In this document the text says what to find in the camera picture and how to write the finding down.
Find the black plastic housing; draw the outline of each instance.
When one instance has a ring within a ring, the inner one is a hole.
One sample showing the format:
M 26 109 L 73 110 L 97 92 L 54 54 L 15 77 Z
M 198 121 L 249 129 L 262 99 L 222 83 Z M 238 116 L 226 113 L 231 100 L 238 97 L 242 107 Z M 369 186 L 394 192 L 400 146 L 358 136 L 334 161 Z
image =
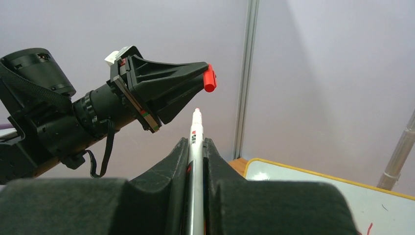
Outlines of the black plastic housing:
M 118 131 L 137 119 L 156 132 L 203 89 L 207 69 L 205 62 L 146 61 L 130 47 L 106 83 L 72 104 L 75 89 L 48 50 L 0 58 L 0 99 L 18 134 L 0 140 L 0 184 L 36 177 L 59 162 L 77 169 L 85 150 L 107 136 L 109 123 Z

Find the marker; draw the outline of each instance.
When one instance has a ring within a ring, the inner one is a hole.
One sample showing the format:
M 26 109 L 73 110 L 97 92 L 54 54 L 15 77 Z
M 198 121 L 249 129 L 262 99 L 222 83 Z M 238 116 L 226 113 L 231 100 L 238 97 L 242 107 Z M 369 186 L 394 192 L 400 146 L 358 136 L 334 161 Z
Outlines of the marker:
M 193 113 L 190 128 L 188 172 L 187 235 L 205 234 L 205 214 L 203 211 L 203 126 L 199 109 Z

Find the whiteboard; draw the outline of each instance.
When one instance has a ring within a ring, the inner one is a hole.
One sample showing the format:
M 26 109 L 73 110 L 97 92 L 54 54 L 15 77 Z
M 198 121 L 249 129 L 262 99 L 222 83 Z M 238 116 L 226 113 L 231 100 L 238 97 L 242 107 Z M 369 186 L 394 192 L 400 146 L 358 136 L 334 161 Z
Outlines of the whiteboard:
M 245 178 L 254 180 L 258 176 L 269 180 L 325 182 L 334 185 L 345 197 L 355 225 L 361 234 L 414 234 L 415 198 L 413 197 L 384 192 L 375 187 L 263 159 L 252 159 L 247 164 Z

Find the gray wall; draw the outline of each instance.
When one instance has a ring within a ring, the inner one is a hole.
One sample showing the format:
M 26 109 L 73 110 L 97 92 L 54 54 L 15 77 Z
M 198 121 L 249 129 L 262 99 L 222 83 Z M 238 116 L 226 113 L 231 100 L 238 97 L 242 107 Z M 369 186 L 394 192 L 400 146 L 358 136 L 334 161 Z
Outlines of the gray wall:
M 205 136 L 226 160 L 233 150 L 236 109 L 248 2 L 240 0 L 43 0 L 3 1 L 0 55 L 44 47 L 77 90 L 76 100 L 109 79 L 104 58 L 136 45 L 149 60 L 212 63 L 218 88 L 200 92 L 155 134 L 135 121 L 116 134 L 108 177 L 133 178 L 164 158 L 180 137 L 188 137 L 191 116 L 202 111 Z M 0 121 L 8 113 L 0 107 Z M 105 141 L 91 147 L 100 164 Z M 43 177 L 88 177 L 89 161 L 78 170 L 59 165 Z
M 376 185 L 415 108 L 415 1 L 263 0 L 242 156 Z M 415 151 L 394 188 L 415 195 Z

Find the marker cap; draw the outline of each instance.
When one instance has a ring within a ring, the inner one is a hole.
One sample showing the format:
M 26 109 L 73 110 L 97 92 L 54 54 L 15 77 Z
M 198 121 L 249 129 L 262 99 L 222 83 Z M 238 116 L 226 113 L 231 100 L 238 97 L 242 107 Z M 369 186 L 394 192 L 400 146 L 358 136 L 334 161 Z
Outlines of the marker cap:
M 211 64 L 209 64 L 207 71 L 203 73 L 203 84 L 207 92 L 212 92 L 217 87 L 216 74 Z

